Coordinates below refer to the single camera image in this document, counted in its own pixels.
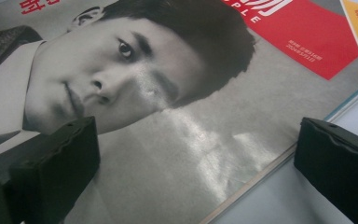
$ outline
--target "red label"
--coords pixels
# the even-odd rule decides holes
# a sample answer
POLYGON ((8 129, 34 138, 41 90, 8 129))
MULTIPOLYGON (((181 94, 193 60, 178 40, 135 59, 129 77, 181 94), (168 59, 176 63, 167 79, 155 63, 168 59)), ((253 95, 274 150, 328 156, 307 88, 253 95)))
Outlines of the red label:
POLYGON ((223 0, 245 23, 292 59, 331 79, 358 57, 345 17, 308 0, 223 0))

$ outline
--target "man's eye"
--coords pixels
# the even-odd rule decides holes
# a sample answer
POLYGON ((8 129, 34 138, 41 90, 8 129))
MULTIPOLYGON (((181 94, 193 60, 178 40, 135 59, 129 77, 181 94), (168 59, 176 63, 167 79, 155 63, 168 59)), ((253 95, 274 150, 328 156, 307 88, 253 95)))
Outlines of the man's eye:
POLYGON ((121 42, 118 46, 118 50, 120 51, 121 55, 123 55, 124 58, 130 59, 133 54, 132 47, 124 42, 121 42))

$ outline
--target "man's ear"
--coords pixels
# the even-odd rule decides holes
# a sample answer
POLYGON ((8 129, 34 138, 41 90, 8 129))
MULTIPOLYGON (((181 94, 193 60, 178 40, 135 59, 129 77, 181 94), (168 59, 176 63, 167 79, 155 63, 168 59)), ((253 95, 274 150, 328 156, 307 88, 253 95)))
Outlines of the man's ear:
POLYGON ((72 20, 70 27, 68 27, 68 32, 99 20, 103 14, 102 7, 92 7, 87 9, 72 20))

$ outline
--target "man's lips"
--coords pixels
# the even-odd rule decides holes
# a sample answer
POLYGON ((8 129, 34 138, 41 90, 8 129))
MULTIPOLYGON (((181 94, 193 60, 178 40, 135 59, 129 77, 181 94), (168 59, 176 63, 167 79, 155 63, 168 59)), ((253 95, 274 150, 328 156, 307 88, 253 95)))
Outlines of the man's lips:
POLYGON ((75 111, 76 117, 78 119, 84 117, 84 106, 81 103, 80 97, 69 87, 68 83, 65 83, 65 90, 68 93, 69 101, 72 108, 75 111))

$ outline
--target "suit jacket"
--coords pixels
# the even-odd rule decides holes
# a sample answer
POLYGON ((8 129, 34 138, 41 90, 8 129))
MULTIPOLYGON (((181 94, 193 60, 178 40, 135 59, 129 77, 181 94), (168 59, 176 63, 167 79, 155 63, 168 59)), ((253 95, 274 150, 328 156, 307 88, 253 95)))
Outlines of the suit jacket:
POLYGON ((19 46, 41 39, 42 37, 28 26, 0 31, 0 64, 19 46))

